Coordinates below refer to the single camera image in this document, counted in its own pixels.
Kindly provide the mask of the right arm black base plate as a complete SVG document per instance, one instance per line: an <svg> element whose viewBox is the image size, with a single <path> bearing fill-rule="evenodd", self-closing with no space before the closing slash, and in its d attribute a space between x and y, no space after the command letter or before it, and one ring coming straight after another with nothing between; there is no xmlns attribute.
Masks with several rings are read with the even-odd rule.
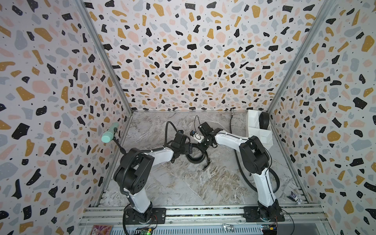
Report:
<svg viewBox="0 0 376 235"><path fill-rule="evenodd" d="M243 217L246 222L285 222L285 217L282 211L277 212L276 215L272 215L270 218L262 217L257 206L246 206L243 208L243 212Z"/></svg>

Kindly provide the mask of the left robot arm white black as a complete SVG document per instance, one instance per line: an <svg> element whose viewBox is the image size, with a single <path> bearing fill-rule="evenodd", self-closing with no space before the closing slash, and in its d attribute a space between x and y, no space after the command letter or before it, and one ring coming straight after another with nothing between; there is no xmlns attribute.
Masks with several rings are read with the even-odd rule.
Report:
<svg viewBox="0 0 376 235"><path fill-rule="evenodd" d="M191 154L192 151L190 138L183 130L178 130L171 121L165 125L162 147L146 150L132 148L129 151L120 148L123 156L113 179L118 184L120 193L129 201L129 205L124 209L126 222L146 224L153 218L153 205L145 190L152 167L174 162L180 155Z"/></svg>

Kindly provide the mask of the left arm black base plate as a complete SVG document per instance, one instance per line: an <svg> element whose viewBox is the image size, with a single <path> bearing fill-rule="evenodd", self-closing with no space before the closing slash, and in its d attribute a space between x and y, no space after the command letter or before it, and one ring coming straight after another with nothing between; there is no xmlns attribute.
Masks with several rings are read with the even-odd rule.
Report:
<svg viewBox="0 0 376 235"><path fill-rule="evenodd" d="M124 209L124 225L149 225L165 224L166 208L148 208L146 212L140 213L132 207Z"/></svg>

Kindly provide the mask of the black belt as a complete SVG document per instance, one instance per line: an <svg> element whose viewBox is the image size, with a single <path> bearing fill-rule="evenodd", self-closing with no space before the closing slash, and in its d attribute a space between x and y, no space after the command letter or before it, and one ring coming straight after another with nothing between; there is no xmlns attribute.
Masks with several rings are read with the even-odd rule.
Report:
<svg viewBox="0 0 376 235"><path fill-rule="evenodd" d="M203 166L203 171L206 171L211 163L207 151L202 150L197 144L192 144L192 152L185 156L192 164L200 164L206 161L206 164Z"/></svg>
<svg viewBox="0 0 376 235"><path fill-rule="evenodd" d="M232 133L232 119L233 119L233 116L234 116L234 111L231 110L231 115L230 115L230 133ZM243 180L245 181L245 183L255 192L257 192L257 188L252 185L252 183L248 180L248 178L245 176L242 168L241 168L241 165L240 165L240 161L239 161L239 158L238 158L238 152L236 150L234 150L234 154L235 154L235 158L236 158L236 162L237 162L237 166L240 170L240 174L243 178ZM273 170L273 169L269 169L269 172L274 176L275 178L275 181L276 181L276 188L273 190L274 193L276 193L279 189L280 189L280 178L279 176L277 175L277 173Z"/></svg>
<svg viewBox="0 0 376 235"><path fill-rule="evenodd" d="M259 115L259 128L263 130L267 130L269 123L270 123L270 117L267 112L261 112Z"/></svg>

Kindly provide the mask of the aluminium mounting rail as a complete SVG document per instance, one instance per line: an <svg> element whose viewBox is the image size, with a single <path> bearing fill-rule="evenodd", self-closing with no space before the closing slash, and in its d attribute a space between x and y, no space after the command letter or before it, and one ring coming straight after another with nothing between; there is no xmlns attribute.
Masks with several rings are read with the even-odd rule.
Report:
<svg viewBox="0 0 376 235"><path fill-rule="evenodd" d="M166 208L165 226L177 225L220 225L222 223L243 225L262 224L246 222L243 208L255 205L222 205L222 206L162 206ZM285 217L283 223L324 223L328 224L323 209L319 204L282 204ZM119 227L123 219L123 207L92 207L87 208L78 224L79 228L88 228L96 224L109 224Z"/></svg>

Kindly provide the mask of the white storage roll organizer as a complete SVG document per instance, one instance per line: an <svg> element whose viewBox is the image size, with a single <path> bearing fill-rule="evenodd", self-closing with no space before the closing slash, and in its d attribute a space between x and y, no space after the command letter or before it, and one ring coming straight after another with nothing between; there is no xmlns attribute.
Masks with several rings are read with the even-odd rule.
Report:
<svg viewBox="0 0 376 235"><path fill-rule="evenodd" d="M262 111L248 110L246 115L246 135L256 136L262 145L269 150L273 146L273 134L270 123L267 130L259 128L259 115Z"/></svg>

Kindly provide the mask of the green microphone on black stand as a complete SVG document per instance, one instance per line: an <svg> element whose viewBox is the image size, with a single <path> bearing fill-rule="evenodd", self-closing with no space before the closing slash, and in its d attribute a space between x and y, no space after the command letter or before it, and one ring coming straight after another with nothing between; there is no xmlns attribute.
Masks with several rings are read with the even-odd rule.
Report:
<svg viewBox="0 0 376 235"><path fill-rule="evenodd" d="M113 123L109 129L104 132L101 136L101 141L105 144L113 141L119 148L119 151L122 155L126 155L126 150L120 145L118 139L116 138L115 134L117 133L119 128L119 124L117 122Z"/></svg>

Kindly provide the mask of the pink printed card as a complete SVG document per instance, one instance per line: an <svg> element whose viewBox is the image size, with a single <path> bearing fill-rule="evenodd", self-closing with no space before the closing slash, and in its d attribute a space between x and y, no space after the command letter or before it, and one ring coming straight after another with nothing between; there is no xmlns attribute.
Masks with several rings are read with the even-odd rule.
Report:
<svg viewBox="0 0 376 235"><path fill-rule="evenodd" d="M112 225L94 225L89 235L110 235L112 228Z"/></svg>

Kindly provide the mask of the small crumpled wrapper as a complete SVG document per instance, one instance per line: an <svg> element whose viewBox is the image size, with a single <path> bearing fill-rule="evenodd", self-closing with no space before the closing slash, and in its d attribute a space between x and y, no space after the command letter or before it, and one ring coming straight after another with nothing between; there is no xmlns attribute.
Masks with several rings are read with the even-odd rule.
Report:
<svg viewBox="0 0 376 235"><path fill-rule="evenodd" d="M290 198L298 205L302 203L302 199L300 198L300 196L294 192L291 192Z"/></svg>

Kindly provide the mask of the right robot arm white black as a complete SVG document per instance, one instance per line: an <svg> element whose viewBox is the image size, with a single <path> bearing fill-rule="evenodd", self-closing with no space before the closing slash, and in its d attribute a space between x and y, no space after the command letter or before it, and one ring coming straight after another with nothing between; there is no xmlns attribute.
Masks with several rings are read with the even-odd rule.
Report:
<svg viewBox="0 0 376 235"><path fill-rule="evenodd" d="M201 134L191 131L198 141L197 147L206 151L210 146L226 146L240 152L245 169L251 173L258 193L258 214L261 220L270 221L281 212L269 177L270 156L258 137L240 137L221 128L212 129L207 122L199 127Z"/></svg>

